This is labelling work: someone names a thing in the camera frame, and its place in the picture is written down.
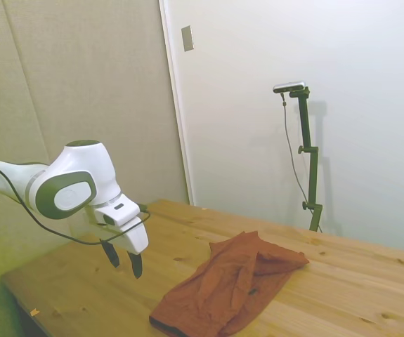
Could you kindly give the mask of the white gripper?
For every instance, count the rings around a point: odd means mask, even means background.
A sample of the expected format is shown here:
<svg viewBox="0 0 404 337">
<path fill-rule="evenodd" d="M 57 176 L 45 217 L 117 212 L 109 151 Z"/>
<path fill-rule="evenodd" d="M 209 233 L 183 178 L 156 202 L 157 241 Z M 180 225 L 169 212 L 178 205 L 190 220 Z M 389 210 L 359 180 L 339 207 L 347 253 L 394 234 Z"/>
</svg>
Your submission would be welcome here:
<svg viewBox="0 0 404 337">
<path fill-rule="evenodd" d="M 108 241 L 102 247 L 114 268 L 119 267 L 119 256 L 114 245 L 128 251 L 133 275 L 139 279 L 143 274 L 141 253 L 148 247 L 148 235 L 139 218 L 139 209 L 132 211 L 121 209 L 84 209 L 89 230 L 97 238 Z"/>
</svg>

